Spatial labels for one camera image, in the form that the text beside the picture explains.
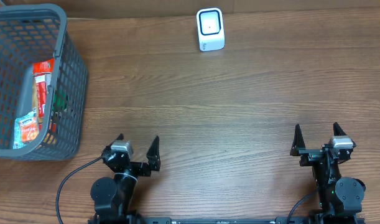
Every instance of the white plastic device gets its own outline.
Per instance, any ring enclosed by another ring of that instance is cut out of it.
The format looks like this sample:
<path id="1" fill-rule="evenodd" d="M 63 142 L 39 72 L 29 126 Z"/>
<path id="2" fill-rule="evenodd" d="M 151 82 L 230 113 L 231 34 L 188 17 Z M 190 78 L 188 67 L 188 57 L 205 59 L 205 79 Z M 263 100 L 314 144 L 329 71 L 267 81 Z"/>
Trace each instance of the white plastic device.
<path id="1" fill-rule="evenodd" d="M 223 14 L 218 8 L 201 9 L 197 13 L 201 51 L 220 50 L 225 46 Z"/>

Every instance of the plastic basket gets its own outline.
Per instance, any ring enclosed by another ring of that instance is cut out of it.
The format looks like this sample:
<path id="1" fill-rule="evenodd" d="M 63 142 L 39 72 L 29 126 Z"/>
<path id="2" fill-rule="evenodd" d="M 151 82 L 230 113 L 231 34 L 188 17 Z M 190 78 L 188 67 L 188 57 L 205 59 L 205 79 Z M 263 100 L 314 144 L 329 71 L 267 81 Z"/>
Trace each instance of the plastic basket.
<path id="1" fill-rule="evenodd" d="M 32 65 L 51 58 L 55 64 L 42 129 L 28 145 L 13 149 L 14 121 L 32 110 Z M 88 71 L 67 33 L 63 9 L 54 4 L 0 7 L 0 157 L 73 157 L 79 148 L 87 83 Z"/>

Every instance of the wooden table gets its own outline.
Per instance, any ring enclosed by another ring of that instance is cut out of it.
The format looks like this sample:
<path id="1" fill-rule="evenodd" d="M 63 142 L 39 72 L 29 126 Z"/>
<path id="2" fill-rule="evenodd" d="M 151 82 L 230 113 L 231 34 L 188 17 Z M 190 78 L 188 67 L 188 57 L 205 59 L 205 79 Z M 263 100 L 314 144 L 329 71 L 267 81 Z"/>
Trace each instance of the wooden table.
<path id="1" fill-rule="evenodd" d="M 194 16 L 73 21 L 90 73 L 81 148 L 71 161 L 0 159 L 0 223 L 56 223 L 55 194 L 119 133 L 145 161 L 160 136 L 162 168 L 132 201 L 145 216 L 274 218 L 315 189 L 289 156 L 294 128 L 318 148 L 337 121 L 358 144 L 343 176 L 367 186 L 380 221 L 380 8 L 226 15 L 223 50 L 201 53 Z M 65 223 L 91 218 L 101 162 L 64 186 Z M 305 203 L 296 215 L 318 208 Z"/>

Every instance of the gray basket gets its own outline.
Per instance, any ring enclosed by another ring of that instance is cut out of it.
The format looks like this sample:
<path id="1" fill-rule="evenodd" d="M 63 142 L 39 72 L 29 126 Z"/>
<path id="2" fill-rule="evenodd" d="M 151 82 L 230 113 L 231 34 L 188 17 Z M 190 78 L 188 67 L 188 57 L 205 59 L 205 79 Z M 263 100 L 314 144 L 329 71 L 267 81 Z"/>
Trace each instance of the gray basket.
<path id="1" fill-rule="evenodd" d="M 0 7 L 0 157 L 60 160 L 77 153 L 88 71 L 66 29 L 67 17 L 56 5 Z M 14 120 L 32 110 L 32 64 L 51 58 L 42 129 L 28 145 L 12 149 Z"/>

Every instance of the red package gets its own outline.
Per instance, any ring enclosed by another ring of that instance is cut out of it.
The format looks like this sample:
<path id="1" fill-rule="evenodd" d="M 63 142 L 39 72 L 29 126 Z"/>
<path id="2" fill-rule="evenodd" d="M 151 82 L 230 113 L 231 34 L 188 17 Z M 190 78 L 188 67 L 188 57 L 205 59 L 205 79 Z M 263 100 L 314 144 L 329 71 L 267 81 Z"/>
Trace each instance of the red package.
<path id="1" fill-rule="evenodd" d="M 38 97 L 38 122 L 43 122 L 45 116 L 45 105 L 47 86 L 50 84 L 54 66 L 54 59 L 50 59 L 45 62 L 39 62 L 34 64 L 34 77 L 36 83 L 36 91 Z"/>

